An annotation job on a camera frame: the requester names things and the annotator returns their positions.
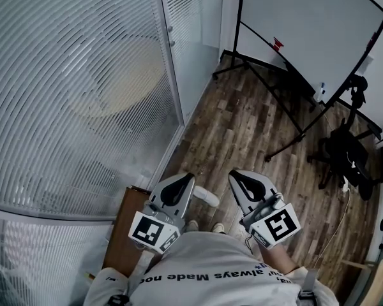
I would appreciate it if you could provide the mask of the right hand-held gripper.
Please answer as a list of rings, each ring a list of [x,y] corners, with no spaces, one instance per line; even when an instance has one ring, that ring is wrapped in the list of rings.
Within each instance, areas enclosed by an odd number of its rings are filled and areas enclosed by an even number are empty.
[[[254,171],[231,170],[229,184],[244,214],[240,223],[259,245],[272,249],[301,229],[292,204],[285,203],[268,177]],[[252,205],[261,201],[265,203],[253,210]]]

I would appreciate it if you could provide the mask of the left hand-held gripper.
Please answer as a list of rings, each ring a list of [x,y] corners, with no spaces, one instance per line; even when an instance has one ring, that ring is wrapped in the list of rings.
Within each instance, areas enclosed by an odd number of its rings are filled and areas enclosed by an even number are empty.
[[[128,237],[156,254],[165,254],[182,235],[195,176],[181,173],[159,182],[142,211],[136,211]]]

